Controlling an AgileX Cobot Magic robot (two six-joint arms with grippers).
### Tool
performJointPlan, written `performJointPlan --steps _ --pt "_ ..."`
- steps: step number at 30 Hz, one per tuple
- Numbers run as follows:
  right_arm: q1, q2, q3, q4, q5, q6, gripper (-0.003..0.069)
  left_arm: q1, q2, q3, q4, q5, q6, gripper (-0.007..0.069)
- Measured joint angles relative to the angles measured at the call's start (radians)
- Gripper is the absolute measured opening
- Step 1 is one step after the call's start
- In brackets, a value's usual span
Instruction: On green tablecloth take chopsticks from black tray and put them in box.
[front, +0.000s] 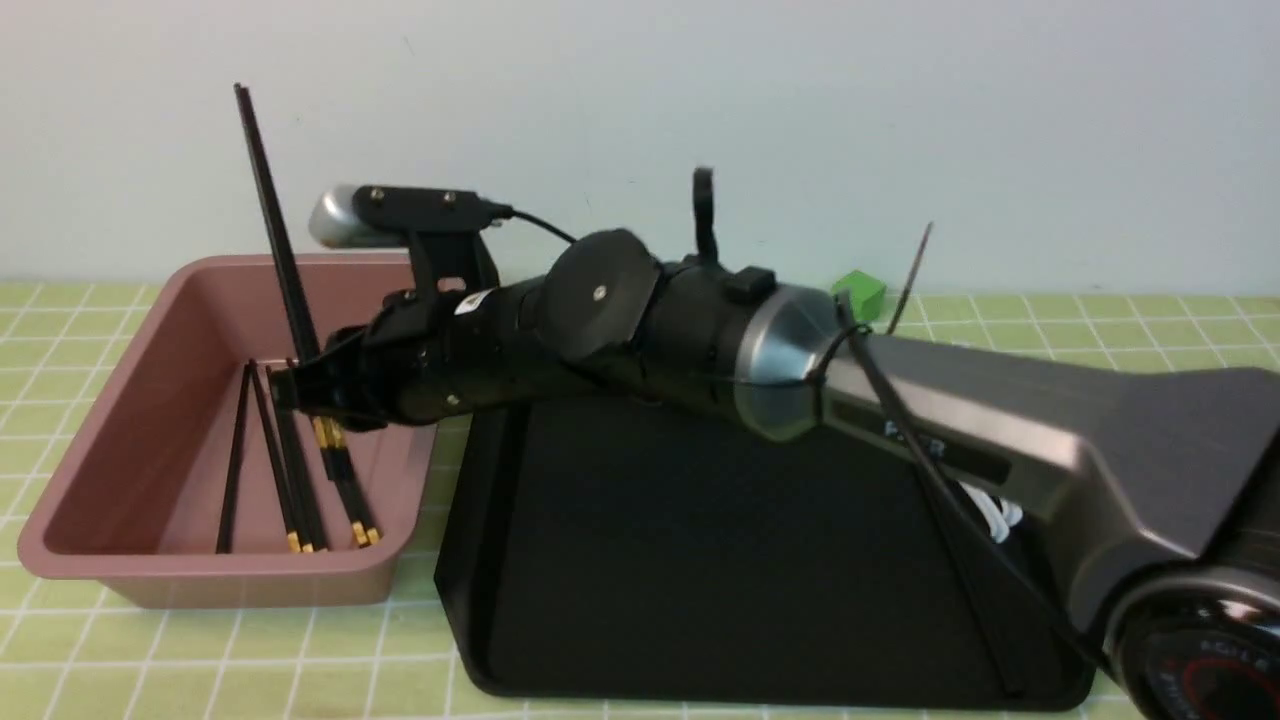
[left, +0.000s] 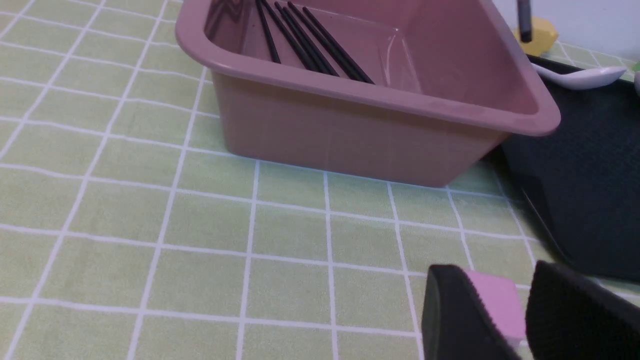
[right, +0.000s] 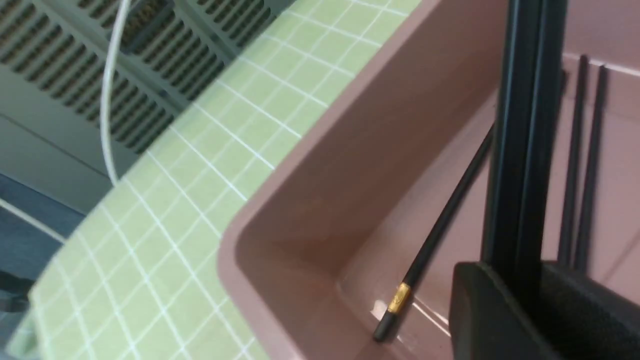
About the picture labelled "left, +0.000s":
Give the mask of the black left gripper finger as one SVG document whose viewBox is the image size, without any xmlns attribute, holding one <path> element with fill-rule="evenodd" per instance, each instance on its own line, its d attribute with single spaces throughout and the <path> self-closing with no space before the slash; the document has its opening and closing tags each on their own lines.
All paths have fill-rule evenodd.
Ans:
<svg viewBox="0 0 640 360">
<path fill-rule="evenodd" d="M 539 260 L 525 311 L 536 360 L 637 360 L 640 310 L 565 265 Z"/>
<path fill-rule="evenodd" d="M 494 323 L 473 281 L 454 264 L 427 272 L 422 312 L 426 360 L 519 360 Z"/>
</svg>

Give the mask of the distant black left gripper finger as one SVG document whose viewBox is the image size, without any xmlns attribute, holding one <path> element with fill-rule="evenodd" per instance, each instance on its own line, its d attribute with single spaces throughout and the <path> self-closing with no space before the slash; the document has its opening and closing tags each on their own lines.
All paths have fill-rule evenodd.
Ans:
<svg viewBox="0 0 640 360">
<path fill-rule="evenodd" d="M 516 11 L 518 16 L 518 34 L 521 43 L 530 43 L 533 40 L 533 12 L 530 0 L 517 0 Z"/>
</svg>

